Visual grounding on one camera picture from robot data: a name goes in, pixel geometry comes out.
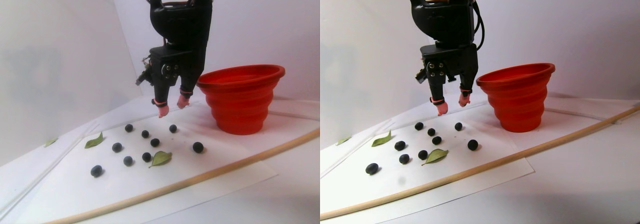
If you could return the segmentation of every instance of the wooden dowel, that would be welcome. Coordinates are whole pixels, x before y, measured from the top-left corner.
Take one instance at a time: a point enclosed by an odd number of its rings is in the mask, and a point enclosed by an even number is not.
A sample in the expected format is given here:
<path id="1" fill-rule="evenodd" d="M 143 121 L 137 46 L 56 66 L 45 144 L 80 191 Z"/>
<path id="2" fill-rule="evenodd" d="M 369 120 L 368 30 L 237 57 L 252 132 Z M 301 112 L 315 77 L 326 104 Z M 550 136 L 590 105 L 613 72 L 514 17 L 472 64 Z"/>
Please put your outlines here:
<path id="1" fill-rule="evenodd" d="M 267 158 L 271 158 L 273 156 L 276 156 L 280 153 L 284 153 L 287 150 L 290 150 L 294 147 L 300 146 L 301 144 L 305 144 L 306 142 L 309 142 L 317 137 L 320 137 L 320 128 L 317 128 L 316 130 L 313 130 L 307 134 L 304 134 L 298 138 L 295 138 L 291 141 L 285 142 L 284 144 L 281 144 L 279 146 L 276 146 L 274 148 L 271 148 L 269 150 L 263 151 L 261 153 L 252 155 L 250 157 L 247 158 L 243 158 L 242 160 L 238 160 L 236 162 L 227 164 L 226 166 L 222 166 L 222 167 L 218 167 L 217 169 L 212 169 L 210 171 L 207 171 L 205 173 L 199 174 L 197 176 L 194 176 L 192 178 L 188 178 L 186 180 L 181 180 L 180 182 L 176 182 L 176 183 L 172 183 L 171 185 L 167 185 L 165 187 L 161 187 L 159 189 L 156 190 L 151 190 L 149 192 L 146 192 L 144 194 L 140 194 L 137 196 L 134 196 L 132 198 L 129 199 L 124 199 L 122 201 L 118 201 L 116 203 L 112 203 L 100 208 L 96 208 L 94 210 L 90 210 L 87 212 L 83 212 L 80 214 L 76 214 L 76 215 L 71 215 L 69 217 L 64 217 L 61 219 L 57 219 L 51 222 L 48 222 L 49 224 L 71 224 L 71 223 L 75 223 L 75 222 L 80 222 L 80 221 L 84 221 L 90 218 L 94 218 L 94 217 L 98 217 L 101 215 L 105 215 L 107 213 L 111 213 L 114 211 L 118 211 L 121 210 L 123 208 L 127 208 L 130 206 L 134 206 L 136 204 L 145 202 L 145 201 L 149 201 L 151 199 L 155 199 L 156 197 L 160 197 L 162 195 L 165 194 L 170 194 L 172 192 L 175 192 L 177 190 L 183 189 L 183 188 L 187 188 L 191 185 L 196 185 L 198 183 L 204 182 L 206 180 L 215 178 L 217 176 L 221 176 L 222 174 L 226 174 L 229 173 L 231 171 L 240 169 L 242 167 L 246 167 L 249 166 L 251 164 L 254 164 L 256 162 L 260 162 L 262 160 L 266 160 Z"/>
<path id="2" fill-rule="evenodd" d="M 437 188 L 439 186 L 443 186 L 443 185 L 447 185 L 449 183 L 453 183 L 455 181 L 464 179 L 464 178 L 468 178 L 470 176 L 473 176 L 475 174 L 479 174 L 481 172 L 487 171 L 489 169 L 494 169 L 496 167 L 500 167 L 502 165 L 505 165 L 507 163 L 511 163 L 514 162 L 516 160 L 519 160 L 521 158 L 526 158 L 538 153 L 542 153 L 543 151 L 552 149 L 554 147 L 557 146 L 561 146 L 562 144 L 566 144 L 567 142 L 571 142 L 573 140 L 576 140 L 578 138 L 581 137 L 585 137 L 589 134 L 594 133 L 595 131 L 598 131 L 599 129 L 605 127 L 606 125 L 610 125 L 615 121 L 618 121 L 619 119 L 622 119 L 626 116 L 629 116 L 635 112 L 637 112 L 638 110 L 640 110 L 640 105 L 633 107 L 629 110 L 626 110 L 625 112 L 622 112 L 620 114 L 617 114 L 615 116 L 610 117 L 609 119 L 605 119 L 603 121 L 600 121 L 598 123 L 595 123 L 593 125 L 587 126 L 585 128 L 582 128 L 581 130 L 577 130 L 571 134 L 568 135 L 564 135 L 562 137 L 558 137 L 557 139 L 553 139 L 551 141 L 547 141 L 544 142 L 542 144 L 538 144 L 537 146 L 533 146 L 529 149 L 526 150 L 522 150 L 519 151 L 517 153 L 505 156 L 503 158 L 499 158 L 498 160 L 493 160 L 491 162 L 488 162 L 486 164 L 482 164 L 480 166 L 476 166 L 473 167 L 471 169 L 467 169 L 466 171 L 462 171 L 459 172 L 457 174 L 452 174 L 450 176 L 438 179 L 438 180 L 434 180 L 432 182 L 429 183 L 425 183 L 423 185 L 419 185 L 416 187 L 413 187 L 411 189 L 407 189 L 407 190 L 403 190 L 401 192 L 397 192 L 395 194 L 390 194 L 388 196 L 384 196 L 378 199 L 372 199 L 370 201 L 366 201 L 360 204 L 356 204 L 356 205 L 352 205 L 352 206 L 347 206 L 345 208 L 339 208 L 338 210 L 331 210 L 325 213 L 321 213 L 320 214 L 320 220 L 326 220 L 329 218 L 334 218 L 334 217 L 340 217 L 342 215 L 347 215 L 350 213 L 355 213 L 357 211 L 362 211 L 362 210 L 366 210 L 368 208 L 374 208 L 376 206 L 380 206 L 383 204 L 387 204 L 389 202 L 393 202 L 393 201 L 398 201 L 400 199 L 404 199 L 405 197 L 411 197 L 413 195 L 416 194 L 420 194 L 422 192 L 426 192 L 429 190 L 432 190 L 434 188 Z"/>

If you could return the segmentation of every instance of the green leaf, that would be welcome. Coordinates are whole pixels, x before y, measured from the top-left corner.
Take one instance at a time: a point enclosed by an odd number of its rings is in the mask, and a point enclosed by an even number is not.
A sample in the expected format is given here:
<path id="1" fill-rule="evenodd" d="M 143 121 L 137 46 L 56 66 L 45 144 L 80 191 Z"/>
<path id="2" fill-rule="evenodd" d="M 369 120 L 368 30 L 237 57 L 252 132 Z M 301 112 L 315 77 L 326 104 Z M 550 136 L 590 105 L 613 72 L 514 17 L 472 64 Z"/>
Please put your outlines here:
<path id="1" fill-rule="evenodd" d="M 149 166 L 149 169 L 153 166 L 160 166 L 160 165 L 165 165 L 167 164 L 169 161 L 171 161 L 171 155 L 172 153 L 166 153 L 164 151 L 158 151 L 155 153 L 155 155 L 153 155 L 153 161 L 151 161 L 151 166 Z"/>
<path id="2" fill-rule="evenodd" d="M 104 140 L 105 138 L 103 138 L 103 132 L 100 132 L 100 136 L 98 138 L 90 139 L 89 141 L 87 141 L 84 145 L 84 148 L 87 149 L 98 146 L 98 144 L 101 144 Z"/>
<path id="3" fill-rule="evenodd" d="M 442 149 L 432 150 L 431 153 L 429 153 L 429 156 L 427 157 L 427 161 L 424 164 L 422 164 L 422 166 L 424 166 L 427 163 L 436 162 L 441 158 L 446 157 L 448 153 L 449 153 L 449 150 L 442 150 Z"/>
<path id="4" fill-rule="evenodd" d="M 340 144 L 343 144 L 344 142 L 347 142 L 349 139 L 352 139 L 352 137 L 350 135 L 349 135 L 349 137 L 340 139 L 340 141 L 338 141 L 338 144 L 336 144 L 336 146 L 338 146 Z"/>
<path id="5" fill-rule="evenodd" d="M 386 137 L 375 139 L 375 141 L 373 141 L 373 144 L 371 144 L 371 147 L 381 146 L 382 144 L 386 144 L 386 142 L 389 142 L 389 140 L 391 140 L 391 130 L 389 130 L 389 134 L 387 134 Z"/>
<path id="6" fill-rule="evenodd" d="M 46 143 L 44 144 L 44 147 L 48 147 L 48 146 L 50 146 L 51 144 L 53 144 L 54 142 L 56 142 L 56 141 L 58 141 L 58 138 L 57 138 L 57 137 L 55 137 L 55 138 L 53 138 L 53 139 L 50 139 L 50 140 L 46 141 Z"/>

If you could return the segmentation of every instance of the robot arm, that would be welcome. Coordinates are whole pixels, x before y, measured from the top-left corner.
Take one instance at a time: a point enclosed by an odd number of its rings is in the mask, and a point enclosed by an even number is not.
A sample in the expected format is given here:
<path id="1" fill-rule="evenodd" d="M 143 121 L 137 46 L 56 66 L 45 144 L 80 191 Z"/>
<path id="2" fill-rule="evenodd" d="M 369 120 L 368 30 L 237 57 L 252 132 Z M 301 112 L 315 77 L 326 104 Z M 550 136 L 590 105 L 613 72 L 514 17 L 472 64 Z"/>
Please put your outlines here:
<path id="1" fill-rule="evenodd" d="M 181 78 L 178 107 L 189 105 L 196 82 L 204 70 L 207 43 L 211 26 L 213 0 L 162 2 L 147 0 L 153 29 L 165 39 L 162 46 L 149 50 L 142 59 L 144 71 L 135 84 L 147 81 L 153 86 L 158 117 L 169 113 L 169 88 Z"/>
<path id="2" fill-rule="evenodd" d="M 442 85 L 460 76 L 462 107 L 471 101 L 472 87 L 478 73 L 478 53 L 485 39 L 485 25 L 476 0 L 409 0 L 413 22 L 419 30 L 435 40 L 434 45 L 420 48 L 424 68 L 416 75 L 419 83 L 428 80 L 430 102 L 438 108 L 438 115 L 448 112 Z M 474 15 L 478 23 L 474 26 Z M 478 28 L 482 27 L 480 46 L 473 43 Z"/>

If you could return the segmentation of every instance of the red bowl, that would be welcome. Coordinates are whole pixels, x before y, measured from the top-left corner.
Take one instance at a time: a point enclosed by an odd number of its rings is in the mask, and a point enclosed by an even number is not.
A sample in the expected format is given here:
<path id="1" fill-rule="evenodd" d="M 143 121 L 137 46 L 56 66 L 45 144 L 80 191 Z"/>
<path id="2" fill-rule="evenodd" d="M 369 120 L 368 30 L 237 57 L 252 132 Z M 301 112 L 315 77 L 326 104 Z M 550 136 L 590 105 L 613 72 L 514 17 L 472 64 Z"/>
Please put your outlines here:
<path id="1" fill-rule="evenodd" d="M 206 96 L 220 130 L 251 135 L 263 128 L 274 88 L 285 74 L 276 64 L 252 64 L 211 71 L 196 85 Z"/>
<path id="2" fill-rule="evenodd" d="M 500 125 L 525 133 L 542 121 L 547 83 L 555 71 L 551 63 L 522 64 L 484 74 L 475 82 L 487 94 Z"/>

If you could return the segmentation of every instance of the white wall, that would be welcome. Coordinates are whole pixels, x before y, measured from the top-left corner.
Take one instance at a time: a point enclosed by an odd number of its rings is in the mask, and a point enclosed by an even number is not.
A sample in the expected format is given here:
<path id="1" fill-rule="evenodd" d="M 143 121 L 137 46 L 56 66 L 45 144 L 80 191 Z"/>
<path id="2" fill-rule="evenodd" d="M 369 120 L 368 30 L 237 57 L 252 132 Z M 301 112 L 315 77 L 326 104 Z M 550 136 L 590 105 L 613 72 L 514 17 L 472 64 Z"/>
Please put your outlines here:
<path id="1" fill-rule="evenodd" d="M 0 166 L 139 96 L 135 77 L 114 0 L 0 0 Z"/>
<path id="2" fill-rule="evenodd" d="M 414 24 L 409 0 L 320 2 L 323 145 L 428 102 L 428 85 L 414 76 L 419 48 L 433 41 Z M 640 98 L 638 0 L 477 2 L 487 28 L 478 76 L 551 62 L 552 96 Z M 457 92 L 458 83 L 445 85 L 445 93 Z"/>
<path id="3" fill-rule="evenodd" d="M 162 37 L 149 20 L 146 0 L 115 0 L 137 74 Z M 204 73 L 234 66 L 277 64 L 286 75 L 274 90 L 284 99 L 320 100 L 319 0 L 215 0 Z M 179 94 L 179 83 L 169 92 Z M 148 82 L 145 95 L 153 95 Z M 195 95 L 201 95 L 196 88 Z"/>

